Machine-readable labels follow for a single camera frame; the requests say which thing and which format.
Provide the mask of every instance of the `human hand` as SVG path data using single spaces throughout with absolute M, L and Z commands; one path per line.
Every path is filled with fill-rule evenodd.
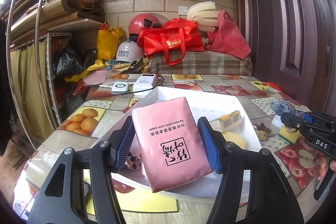
M 324 175 L 326 174 L 326 166 L 327 166 L 327 159 L 323 155 L 321 158 L 321 163 L 320 163 L 320 170 L 319 174 L 317 175 L 317 179 L 320 180 Z M 330 163 L 330 169 L 336 172 L 336 161 L 332 160 Z

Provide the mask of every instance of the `wooden shelf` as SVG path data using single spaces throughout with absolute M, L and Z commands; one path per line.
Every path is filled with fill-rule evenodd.
M 101 22 L 88 18 L 78 19 L 49 29 L 49 32 L 78 32 L 99 30 Z

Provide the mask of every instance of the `snack package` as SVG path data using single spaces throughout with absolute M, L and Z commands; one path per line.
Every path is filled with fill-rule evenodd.
M 212 120 L 210 123 L 213 130 L 219 132 L 229 131 L 242 122 L 240 111 L 236 110 L 227 115 Z
M 185 97 L 133 109 L 132 118 L 153 193 L 213 171 Z

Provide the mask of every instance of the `metal stand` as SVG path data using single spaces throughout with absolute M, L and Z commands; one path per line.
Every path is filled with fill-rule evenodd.
M 47 113 L 48 120 L 53 128 L 54 128 L 54 122 L 53 119 L 51 118 L 51 113 L 49 111 L 48 105 L 47 105 L 47 98 L 46 98 L 46 93 L 43 88 L 42 84 L 42 75 L 41 75 L 41 68 L 40 68 L 40 51 L 39 51 L 39 24 L 40 24 L 40 18 L 41 18 L 41 10 L 42 10 L 42 5 L 43 5 L 44 0 L 39 0 L 38 7 L 37 7 L 37 14 L 36 14 L 36 25 L 35 25 L 35 62 L 36 62 L 36 73 L 37 73 L 37 79 L 38 79 L 38 85 L 40 89 L 40 93 L 42 96 L 42 101 L 43 105 L 45 108 L 45 111 Z M 7 22 L 7 33 L 6 33 L 6 61 L 7 61 L 7 70 L 8 70 L 8 78 L 9 78 L 9 85 L 10 85 L 10 90 L 13 96 L 15 108 L 17 111 L 17 115 L 21 121 L 23 130 L 25 134 L 27 135 L 32 147 L 36 151 L 36 146 L 33 143 L 31 136 L 29 135 L 23 121 L 23 116 L 17 101 L 16 97 L 16 91 L 14 87 L 14 81 L 13 81 L 13 75 L 12 75 L 12 67 L 11 67 L 11 26 L 12 26 L 12 21 L 13 21 L 13 12 L 14 12 L 14 5 L 15 5 L 15 0 L 11 0 L 10 4 L 10 9 L 9 9 L 9 15 L 8 15 L 8 22 Z
M 49 92 L 50 92 L 50 97 L 51 97 L 51 102 L 52 102 L 52 110 L 55 113 L 56 120 L 58 125 L 60 126 L 62 123 L 62 118 L 59 112 L 59 105 L 56 100 L 56 95 L 55 95 L 55 88 L 54 88 L 54 75 L 53 75 L 53 70 L 51 67 L 51 37 L 53 36 L 68 36 L 69 40 L 71 40 L 71 33 L 48 33 L 47 34 L 47 54 L 46 54 L 46 59 L 47 59 L 47 81 L 48 81 L 48 87 L 49 87 Z

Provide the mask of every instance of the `red helmet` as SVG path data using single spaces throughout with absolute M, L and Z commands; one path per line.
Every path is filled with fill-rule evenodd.
M 128 25 L 128 32 L 130 34 L 139 34 L 142 28 L 151 28 L 153 24 L 156 23 L 160 23 L 156 16 L 151 14 L 140 14 L 132 18 L 131 22 Z

